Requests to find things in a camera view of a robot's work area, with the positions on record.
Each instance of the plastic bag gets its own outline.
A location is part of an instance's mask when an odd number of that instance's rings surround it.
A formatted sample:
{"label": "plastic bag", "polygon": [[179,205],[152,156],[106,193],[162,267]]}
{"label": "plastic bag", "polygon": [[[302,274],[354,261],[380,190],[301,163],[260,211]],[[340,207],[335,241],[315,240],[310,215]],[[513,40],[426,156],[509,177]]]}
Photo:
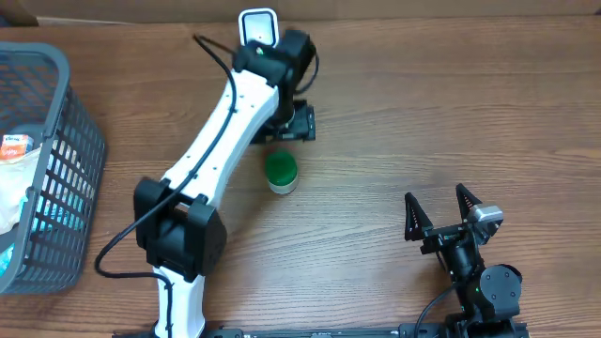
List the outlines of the plastic bag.
{"label": "plastic bag", "polygon": [[34,180],[40,148],[19,159],[0,161],[0,235],[21,218],[22,200]]}

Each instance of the wood grain surface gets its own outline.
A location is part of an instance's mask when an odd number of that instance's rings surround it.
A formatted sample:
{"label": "wood grain surface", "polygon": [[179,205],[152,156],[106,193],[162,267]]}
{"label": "wood grain surface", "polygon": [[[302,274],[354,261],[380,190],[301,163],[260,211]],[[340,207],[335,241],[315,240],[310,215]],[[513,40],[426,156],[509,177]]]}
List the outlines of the wood grain surface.
{"label": "wood grain surface", "polygon": [[298,21],[593,15],[601,8],[601,0],[227,0],[226,4],[221,0],[19,0],[19,3],[38,18],[122,23],[235,22],[244,9],[265,7],[275,9],[280,20]]}
{"label": "wood grain surface", "polygon": [[[269,147],[251,146],[224,195],[230,231],[208,277],[211,323],[256,329],[413,322],[449,285],[405,242],[403,195],[435,225],[459,221],[455,184],[505,211],[482,248],[524,275],[532,337],[601,336],[601,19],[283,23],[311,33],[319,77],[306,98],[317,140],[281,145],[300,186],[270,192]],[[193,32],[234,45],[229,23],[2,29],[69,57],[71,83],[110,147],[85,272],[60,295],[0,299],[1,337],[109,337],[157,318],[153,280],[107,280],[92,261],[132,221],[140,178],[160,178],[225,84]],[[111,270],[150,270],[129,236]],[[426,321],[457,311],[455,296]]]}

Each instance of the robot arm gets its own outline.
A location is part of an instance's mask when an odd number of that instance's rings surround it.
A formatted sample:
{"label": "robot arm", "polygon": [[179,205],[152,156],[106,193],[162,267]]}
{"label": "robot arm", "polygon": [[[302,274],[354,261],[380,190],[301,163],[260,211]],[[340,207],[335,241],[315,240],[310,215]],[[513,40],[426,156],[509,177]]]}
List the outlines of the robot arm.
{"label": "robot arm", "polygon": [[[244,70],[233,72],[238,91],[237,112],[227,125],[222,138],[215,146],[193,179],[181,192],[194,199],[203,194],[207,203],[219,208],[227,180],[238,164],[242,153],[259,132],[259,129],[273,116],[278,108],[277,86],[269,86],[264,77]],[[205,153],[223,125],[232,101],[232,88],[228,83],[217,107],[184,156],[163,176],[170,181],[169,188],[175,189],[188,175],[191,168]]]}
{"label": "robot arm", "polygon": [[[479,251],[501,227],[503,212],[495,205],[482,203],[463,184],[455,191],[461,223],[441,228],[434,228],[410,192],[405,195],[405,240],[421,240],[422,254],[442,255],[440,264],[453,282],[447,290],[456,291],[461,304],[461,313],[447,315],[444,325],[429,331],[442,337],[525,338],[526,324],[516,324],[513,319],[519,315],[521,273],[505,264],[486,267]],[[429,307],[415,325],[401,325],[399,332],[405,332],[408,338],[429,338],[420,334]]]}
{"label": "robot arm", "polygon": [[[207,204],[219,208],[227,180],[239,162],[242,153],[250,144],[254,135],[273,116],[278,107],[278,87],[267,85],[265,78],[244,70],[232,73],[238,91],[237,112],[229,121],[219,143],[215,146],[193,179],[181,192],[194,199],[198,195],[206,196]],[[191,168],[205,153],[215,138],[228,114],[231,104],[232,88],[228,83],[217,107],[198,136],[179,161],[163,176],[169,181],[169,189],[175,189],[188,175]],[[202,313],[205,277],[196,276],[191,282],[165,266],[154,268],[173,284],[172,336],[195,338],[205,327]],[[155,335],[167,337],[167,290],[159,281],[159,322],[155,326]]]}
{"label": "robot arm", "polygon": [[[213,271],[227,240],[217,209],[246,147],[269,139],[315,139],[313,108],[292,99],[314,55],[315,46],[300,31],[286,31],[276,47],[256,41],[241,46],[231,71],[236,110],[221,138],[177,198],[136,228],[136,240],[146,250],[146,261],[172,285],[169,306],[169,290],[159,280],[160,318],[155,336],[196,338],[205,327],[205,276]],[[138,184],[134,193],[136,221],[146,217],[191,174],[224,125],[232,95],[232,84],[228,83],[193,144],[161,182],[143,179]]]}

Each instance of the table surface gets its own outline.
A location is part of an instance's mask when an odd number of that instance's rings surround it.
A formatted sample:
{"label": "table surface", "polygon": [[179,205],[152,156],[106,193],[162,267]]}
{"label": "table surface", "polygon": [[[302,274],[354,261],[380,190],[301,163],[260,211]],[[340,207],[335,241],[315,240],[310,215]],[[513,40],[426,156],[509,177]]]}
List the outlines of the table surface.
{"label": "table surface", "polygon": [[[601,19],[290,24],[321,56],[306,95],[317,140],[281,145],[300,168],[288,196],[267,187],[269,148],[245,153],[224,195],[230,236],[207,279],[208,321],[246,330],[415,321],[449,281],[434,255],[404,241],[403,195],[448,225],[459,221],[463,182],[505,211],[482,254],[523,273],[518,319],[532,336],[601,335]],[[220,97],[223,71],[193,32],[238,39],[233,23],[0,30],[0,40],[67,54],[110,147],[80,282],[1,298],[0,336],[109,337],[156,320],[154,280],[107,280],[92,261],[131,222],[136,183],[162,176]],[[150,270],[134,236],[104,266]],[[450,297],[426,321],[457,310]]]}

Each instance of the gray basket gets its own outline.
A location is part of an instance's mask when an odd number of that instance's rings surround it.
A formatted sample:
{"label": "gray basket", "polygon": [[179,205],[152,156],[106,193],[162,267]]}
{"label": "gray basket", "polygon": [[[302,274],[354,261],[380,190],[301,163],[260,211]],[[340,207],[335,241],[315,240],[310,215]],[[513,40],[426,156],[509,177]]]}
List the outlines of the gray basket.
{"label": "gray basket", "polygon": [[0,293],[73,286],[84,266],[106,147],[55,47],[0,42],[0,135],[7,133],[28,133],[42,149],[19,225],[0,236],[0,253],[14,248]]}

